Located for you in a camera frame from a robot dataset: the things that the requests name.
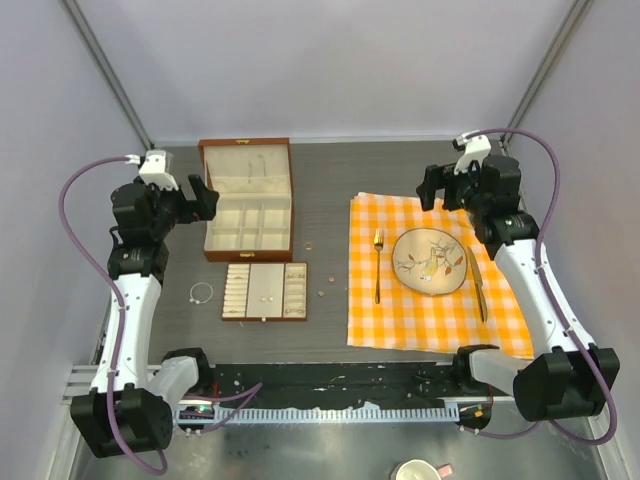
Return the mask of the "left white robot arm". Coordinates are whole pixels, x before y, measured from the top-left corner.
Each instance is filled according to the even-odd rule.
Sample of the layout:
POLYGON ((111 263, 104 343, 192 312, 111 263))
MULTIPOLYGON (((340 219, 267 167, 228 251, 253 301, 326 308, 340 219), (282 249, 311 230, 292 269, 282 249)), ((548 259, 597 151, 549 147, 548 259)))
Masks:
POLYGON ((97 458, 162 451, 183 397, 205 397, 214 374, 199 347, 168 352, 156 373, 148 370, 152 320, 164 283, 165 239, 178 224, 208 221, 219 195, 197 174, 194 199, 136 177, 111 194, 116 224, 100 274, 111 289, 110 317, 98 370, 88 393, 73 397, 71 418, 97 458))

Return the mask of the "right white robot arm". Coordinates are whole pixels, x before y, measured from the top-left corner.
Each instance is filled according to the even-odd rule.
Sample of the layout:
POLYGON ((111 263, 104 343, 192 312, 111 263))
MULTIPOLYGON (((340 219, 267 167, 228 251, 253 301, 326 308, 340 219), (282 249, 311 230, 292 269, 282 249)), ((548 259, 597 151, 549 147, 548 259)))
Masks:
POLYGON ((564 297, 540 244, 535 219, 520 209, 521 171, 517 160, 490 155, 465 173, 453 165, 431 165, 416 192, 430 211, 437 191, 443 207, 468 213, 474 233, 511 288, 525 319, 534 358, 525 361, 493 345, 461 347, 451 380, 465 395, 486 384, 512 396, 530 422, 599 414, 620 361, 599 348, 564 297))

